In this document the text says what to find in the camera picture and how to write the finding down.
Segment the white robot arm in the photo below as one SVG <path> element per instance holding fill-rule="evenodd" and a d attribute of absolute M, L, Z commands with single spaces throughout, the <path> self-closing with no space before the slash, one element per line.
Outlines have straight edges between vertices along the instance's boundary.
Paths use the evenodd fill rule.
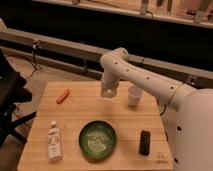
<path fill-rule="evenodd" d="M 213 89 L 197 89 L 136 67 L 128 56 L 125 48 L 101 56 L 101 96 L 115 97 L 123 78 L 160 99 L 177 111 L 174 171 L 213 171 Z"/>

